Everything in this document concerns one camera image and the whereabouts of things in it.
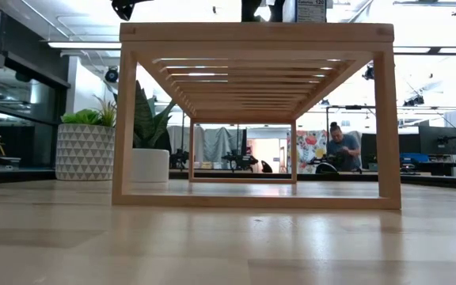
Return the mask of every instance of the wooden frame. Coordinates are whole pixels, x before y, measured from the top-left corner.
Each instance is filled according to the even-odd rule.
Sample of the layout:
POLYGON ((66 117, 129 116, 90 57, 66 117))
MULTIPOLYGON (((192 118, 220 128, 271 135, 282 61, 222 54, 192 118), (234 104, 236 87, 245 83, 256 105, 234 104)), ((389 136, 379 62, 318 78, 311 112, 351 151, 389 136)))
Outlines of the wooden frame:
MULTIPOLYGON (((216 198, 211 197, 207 203, 202 202, 205 199, 171 199, 167 196, 157 202, 159 199, 156 197, 146 199, 129 195, 128 173, 131 164, 137 63, 154 77, 191 118, 190 146, 193 146, 194 126, 197 123, 290 124, 291 140, 294 142, 296 120, 356 71, 374 60, 378 156, 385 158, 380 159, 378 165, 379 198, 301 198, 314 201, 319 199, 321 202, 301 202, 296 205, 338 208, 401 207, 392 25, 122 24, 120 40, 122 55, 113 204, 167 205, 166 199, 170 199, 169 206, 246 205, 245 202, 234 202, 234 199, 226 197, 218 202, 212 202, 216 198)), ((266 180, 264 183, 297 182, 296 143, 291 145, 291 179, 266 180)), ((194 147, 190 148, 191 183, 262 182, 195 178, 194 147)), ((283 206, 289 207, 290 203, 293 204, 286 202, 283 206)))

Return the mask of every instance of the wooden leg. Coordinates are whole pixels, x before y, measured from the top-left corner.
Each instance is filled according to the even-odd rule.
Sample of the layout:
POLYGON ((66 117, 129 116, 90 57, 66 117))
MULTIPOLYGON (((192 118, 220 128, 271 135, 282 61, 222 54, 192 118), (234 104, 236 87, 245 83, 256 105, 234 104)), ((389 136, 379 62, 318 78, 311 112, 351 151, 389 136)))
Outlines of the wooden leg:
POLYGON ((195 178, 195 121, 189 119, 189 181, 195 178))
POLYGON ((129 189, 133 123, 135 118, 136 58, 133 52, 121 51, 119 95, 117 97, 116 145, 112 179, 112 204, 129 189))
POLYGON ((374 54, 374 88, 378 142, 379 196, 401 208, 401 176, 397 132, 395 64, 391 47, 374 54))
POLYGON ((297 169, 297 121, 293 120, 291 122, 291 136, 290 136, 290 146, 291 146, 291 180, 293 183, 297 183, 298 169, 297 169))

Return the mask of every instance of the white planter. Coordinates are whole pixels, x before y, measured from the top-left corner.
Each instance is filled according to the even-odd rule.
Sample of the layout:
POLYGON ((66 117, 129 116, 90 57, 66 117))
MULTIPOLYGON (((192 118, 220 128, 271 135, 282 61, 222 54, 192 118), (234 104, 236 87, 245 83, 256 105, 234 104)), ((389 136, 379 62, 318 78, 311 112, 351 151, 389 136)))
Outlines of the white planter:
POLYGON ((169 152, 167 150, 133 149, 131 182, 168 182, 169 152))
POLYGON ((55 177, 63 181, 111 180, 115 133, 113 127, 59 125, 55 177))

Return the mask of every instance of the wooden floor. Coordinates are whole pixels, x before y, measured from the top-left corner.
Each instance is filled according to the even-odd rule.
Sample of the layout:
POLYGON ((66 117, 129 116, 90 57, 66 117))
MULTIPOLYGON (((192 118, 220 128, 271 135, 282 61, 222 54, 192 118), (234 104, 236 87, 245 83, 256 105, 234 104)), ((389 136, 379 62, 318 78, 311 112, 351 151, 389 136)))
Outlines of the wooden floor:
MULTIPOLYGON (((272 187, 192 192, 295 195, 272 187)), ((296 195, 376 188, 299 183, 296 195)), ((304 211, 111 207, 106 182, 0 184, 0 285, 456 284, 456 190, 402 190, 402 211, 304 211)))

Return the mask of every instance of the woman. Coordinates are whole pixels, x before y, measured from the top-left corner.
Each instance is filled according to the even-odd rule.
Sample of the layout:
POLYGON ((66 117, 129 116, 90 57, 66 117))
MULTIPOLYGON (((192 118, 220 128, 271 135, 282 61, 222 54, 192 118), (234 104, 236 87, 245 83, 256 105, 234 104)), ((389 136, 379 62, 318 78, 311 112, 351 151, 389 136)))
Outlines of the woman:
POLYGON ((330 124, 332 140, 327 145, 329 155, 342 156, 343 163, 339 171, 352 171, 360 168, 360 146, 352 135, 345 135, 336 122, 330 124))

